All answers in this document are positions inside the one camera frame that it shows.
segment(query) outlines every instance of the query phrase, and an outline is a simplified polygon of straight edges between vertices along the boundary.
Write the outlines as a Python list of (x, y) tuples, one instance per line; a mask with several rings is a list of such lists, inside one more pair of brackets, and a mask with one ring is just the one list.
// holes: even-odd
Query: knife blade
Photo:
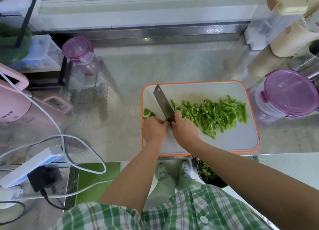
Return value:
[(157, 100), (157, 103), (159, 104), (159, 107), (162, 109), (165, 118), (169, 119), (170, 121), (175, 121), (175, 112), (166, 96), (164, 95), (159, 84), (157, 84), (157, 86), (155, 87), (153, 94)]

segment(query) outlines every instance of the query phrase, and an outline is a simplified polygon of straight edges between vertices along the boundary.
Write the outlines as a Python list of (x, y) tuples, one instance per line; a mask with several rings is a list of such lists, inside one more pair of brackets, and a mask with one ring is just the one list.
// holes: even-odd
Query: shirt button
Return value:
[(200, 189), (200, 186), (195, 185), (195, 186), (192, 186), (192, 188), (193, 188), (194, 190), (199, 190), (199, 189)]
[(205, 216), (200, 216), (200, 221), (203, 223), (203, 224), (208, 224), (208, 219), (207, 219), (207, 217), (205, 217)]

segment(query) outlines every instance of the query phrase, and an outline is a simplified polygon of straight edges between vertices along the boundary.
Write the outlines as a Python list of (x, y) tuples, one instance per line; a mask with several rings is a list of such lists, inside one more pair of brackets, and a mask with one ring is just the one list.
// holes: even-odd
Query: white cutting board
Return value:
[[(148, 85), (142, 91), (142, 114), (145, 108), (156, 114), (156, 117), (164, 120), (165, 116), (158, 105), (153, 91), (156, 85)], [(204, 135), (201, 129), (198, 129), (199, 135), (203, 141), (217, 148), (224, 149), (235, 153), (254, 152), (260, 147), (260, 139), (256, 127), (255, 119), (252, 113), (249, 97), (245, 86), (239, 81), (221, 81), (221, 82), (196, 82), (196, 83), (176, 83), (176, 84), (160, 84), (162, 91), (170, 102), (174, 100), (177, 106), (182, 100), (197, 102), (204, 101), (205, 98), (212, 102), (219, 102), (221, 97), (226, 98), (230, 95), (232, 99), (247, 104), (247, 113), (249, 115), (249, 123), (244, 124), (237, 121), (237, 127), (226, 130), (221, 133), (216, 131), (216, 140)], [(160, 156), (189, 155), (176, 142), (173, 131), (169, 127), (167, 138), (160, 152)]]

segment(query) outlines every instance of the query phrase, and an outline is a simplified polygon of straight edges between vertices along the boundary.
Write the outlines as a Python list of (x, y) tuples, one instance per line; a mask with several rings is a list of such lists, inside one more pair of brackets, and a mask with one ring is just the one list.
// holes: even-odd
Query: plaid shirt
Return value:
[(246, 204), (212, 185), (190, 186), (165, 204), (142, 212), (93, 202), (67, 211), (50, 228), (103, 229), (271, 229)]

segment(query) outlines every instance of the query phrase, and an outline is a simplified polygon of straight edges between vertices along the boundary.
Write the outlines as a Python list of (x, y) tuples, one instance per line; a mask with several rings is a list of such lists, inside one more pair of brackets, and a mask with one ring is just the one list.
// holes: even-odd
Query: light green pants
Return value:
[[(200, 185), (201, 183), (190, 177), (179, 176), (177, 190), (180, 191), (191, 185)], [(156, 207), (167, 202), (175, 194), (176, 182), (172, 176), (163, 177), (155, 186), (154, 190), (148, 196), (144, 210)]]

